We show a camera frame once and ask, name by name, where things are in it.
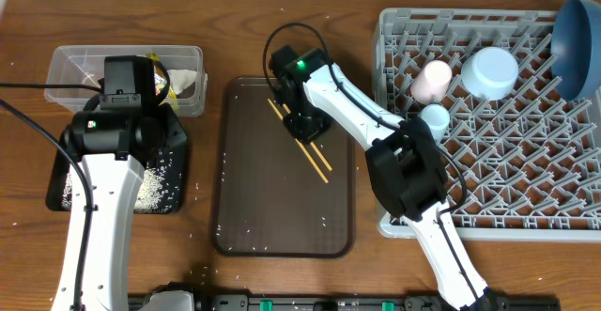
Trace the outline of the pink cup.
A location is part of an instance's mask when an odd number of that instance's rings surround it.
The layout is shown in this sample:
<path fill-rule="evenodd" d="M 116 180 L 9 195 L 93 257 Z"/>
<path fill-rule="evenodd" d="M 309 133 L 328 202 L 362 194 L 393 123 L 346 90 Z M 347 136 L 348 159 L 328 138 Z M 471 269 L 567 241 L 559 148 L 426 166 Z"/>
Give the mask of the pink cup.
<path fill-rule="evenodd" d="M 410 86 L 410 93 L 416 102 L 427 105 L 432 101 L 442 101 L 453 78 L 451 67 L 444 61 L 432 60 L 422 68 Z"/>

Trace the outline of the dark blue plate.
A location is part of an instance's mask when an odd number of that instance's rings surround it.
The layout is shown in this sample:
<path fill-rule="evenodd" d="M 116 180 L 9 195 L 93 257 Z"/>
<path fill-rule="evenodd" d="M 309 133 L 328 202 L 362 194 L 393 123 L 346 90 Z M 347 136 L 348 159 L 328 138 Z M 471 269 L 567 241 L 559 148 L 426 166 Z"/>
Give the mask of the dark blue plate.
<path fill-rule="evenodd" d="M 600 87 L 600 4 L 593 0 L 566 1 L 555 19 L 551 53 L 557 57 L 552 74 L 567 100 L 592 95 Z"/>

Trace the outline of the white rice pile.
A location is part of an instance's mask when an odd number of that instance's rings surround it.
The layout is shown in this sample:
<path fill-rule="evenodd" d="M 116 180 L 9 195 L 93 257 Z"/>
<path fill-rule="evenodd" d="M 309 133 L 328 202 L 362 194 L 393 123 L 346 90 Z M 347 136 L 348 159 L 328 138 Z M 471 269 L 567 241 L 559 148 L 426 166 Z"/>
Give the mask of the white rice pile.
<path fill-rule="evenodd" d="M 177 212 L 182 201 L 185 158 L 174 151 L 163 153 L 154 167 L 148 167 L 137 195 L 134 212 L 169 214 Z M 71 178 L 69 162 L 56 154 L 46 194 L 46 206 L 53 211 L 70 211 Z"/>

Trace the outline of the silver foil wrapper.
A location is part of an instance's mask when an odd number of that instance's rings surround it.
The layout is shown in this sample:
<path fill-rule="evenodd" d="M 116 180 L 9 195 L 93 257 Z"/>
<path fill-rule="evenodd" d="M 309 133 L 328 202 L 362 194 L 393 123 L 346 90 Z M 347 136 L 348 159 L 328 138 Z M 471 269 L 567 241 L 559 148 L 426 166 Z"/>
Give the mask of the silver foil wrapper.
<path fill-rule="evenodd" d="M 154 65 L 154 83 L 157 105 L 164 103 L 166 100 L 174 100 L 177 96 L 173 89 L 170 75 L 160 61 L 159 57 L 154 53 L 146 54 L 146 58 L 153 61 Z"/>

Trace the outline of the wooden chopstick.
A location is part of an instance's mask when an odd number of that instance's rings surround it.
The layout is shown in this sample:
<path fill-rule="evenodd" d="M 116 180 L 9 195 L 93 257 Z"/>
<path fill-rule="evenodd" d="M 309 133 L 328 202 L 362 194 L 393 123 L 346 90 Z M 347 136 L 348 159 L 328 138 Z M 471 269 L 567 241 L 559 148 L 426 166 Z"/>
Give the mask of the wooden chopstick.
<path fill-rule="evenodd" d="M 276 108 L 276 106 L 273 104 L 273 102 L 270 99 L 267 99 L 268 104 L 270 105 L 271 109 L 273 110 L 273 112 L 276 114 L 276 116 L 282 121 L 284 119 L 283 115 L 280 113 L 280 111 Z M 306 159 L 309 161 L 309 163 L 311 164 L 311 166 L 315 169 L 315 171 L 318 173 L 318 175 L 321 177 L 321 179 L 325 182 L 325 183 L 329 183 L 329 180 L 327 179 L 327 177 L 325 176 L 325 174 L 322 172 L 322 170 L 319 168 L 319 166 L 316 164 L 315 160 L 313 159 L 313 157 L 311 156 L 311 154 L 309 153 L 309 151 L 306 149 L 306 147 L 300 142 L 298 141 L 296 138 L 293 138 L 294 141 L 297 143 L 298 147 L 300 148 L 300 150 L 302 151 L 302 153 L 304 154 L 304 156 L 306 157 Z"/>
<path fill-rule="evenodd" d="M 288 108 L 288 106 L 286 104 L 283 104 L 282 106 L 283 106 L 283 108 L 285 109 L 285 111 L 288 114 L 291 114 L 291 111 L 290 111 L 290 109 Z M 326 168 L 331 172 L 332 171 L 332 167 L 331 167 L 330 163 L 325 158 L 325 156 L 322 154 L 322 152 L 317 147 L 317 145 L 314 142 L 310 142 L 309 145 L 312 147 L 312 149 L 314 150 L 314 153 L 319 157 L 319 159 L 321 160 L 321 162 L 323 162 L 325 164 Z"/>

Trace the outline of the white napkin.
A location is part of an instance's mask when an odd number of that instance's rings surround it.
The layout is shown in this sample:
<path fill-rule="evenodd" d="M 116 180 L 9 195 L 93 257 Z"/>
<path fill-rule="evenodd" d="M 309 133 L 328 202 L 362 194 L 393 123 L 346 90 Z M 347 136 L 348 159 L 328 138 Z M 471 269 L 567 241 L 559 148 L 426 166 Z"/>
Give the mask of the white napkin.
<path fill-rule="evenodd" d="M 197 74 L 195 70 L 168 70 L 167 72 L 170 77 L 171 88 L 176 95 L 190 87 L 195 82 Z"/>

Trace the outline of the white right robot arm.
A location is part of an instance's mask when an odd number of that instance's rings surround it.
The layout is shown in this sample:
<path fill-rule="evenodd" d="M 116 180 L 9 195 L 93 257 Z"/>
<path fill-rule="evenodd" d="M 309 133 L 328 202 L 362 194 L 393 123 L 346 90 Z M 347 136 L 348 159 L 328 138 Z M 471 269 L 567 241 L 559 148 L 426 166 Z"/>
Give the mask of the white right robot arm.
<path fill-rule="evenodd" d="M 278 104 L 289 108 L 288 132 L 313 142 L 333 122 L 364 151 L 379 205 L 413 230 L 435 274 L 439 295 L 456 310 L 496 310 L 496 294 L 476 271 L 455 229 L 444 187 L 452 159 L 419 117 L 405 120 L 354 86 L 326 48 L 298 54 L 286 45 L 262 55 Z"/>

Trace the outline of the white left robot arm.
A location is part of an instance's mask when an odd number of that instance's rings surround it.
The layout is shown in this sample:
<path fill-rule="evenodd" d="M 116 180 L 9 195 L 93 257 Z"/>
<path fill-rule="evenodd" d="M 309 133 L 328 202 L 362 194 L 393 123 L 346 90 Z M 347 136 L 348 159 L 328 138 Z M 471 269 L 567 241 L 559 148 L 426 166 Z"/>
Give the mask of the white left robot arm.
<path fill-rule="evenodd" d="M 55 310 L 126 310 L 134 205 L 148 168 L 167 159 L 182 181 L 188 137 L 168 90 L 156 88 L 157 60 L 108 56 L 100 94 L 63 131 L 71 205 Z"/>

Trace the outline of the light blue cup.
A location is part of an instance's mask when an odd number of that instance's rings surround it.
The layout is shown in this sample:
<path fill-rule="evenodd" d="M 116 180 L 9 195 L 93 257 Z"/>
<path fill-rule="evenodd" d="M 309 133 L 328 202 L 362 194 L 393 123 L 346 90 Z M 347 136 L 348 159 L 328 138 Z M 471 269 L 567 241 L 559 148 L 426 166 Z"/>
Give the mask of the light blue cup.
<path fill-rule="evenodd" d="M 447 109 L 440 104 L 428 104 L 418 114 L 418 117 L 427 124 L 434 140 L 439 143 L 451 122 L 451 116 Z"/>

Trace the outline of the light blue small bowl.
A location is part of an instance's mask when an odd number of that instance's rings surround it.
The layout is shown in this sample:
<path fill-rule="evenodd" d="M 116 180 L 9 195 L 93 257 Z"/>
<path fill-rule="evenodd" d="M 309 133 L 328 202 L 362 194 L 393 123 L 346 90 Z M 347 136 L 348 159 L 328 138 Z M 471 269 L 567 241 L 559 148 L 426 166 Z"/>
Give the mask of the light blue small bowl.
<path fill-rule="evenodd" d="M 518 76 L 516 59 L 500 47 L 486 47 L 463 64 L 461 80 L 474 97 L 490 101 L 506 98 Z"/>

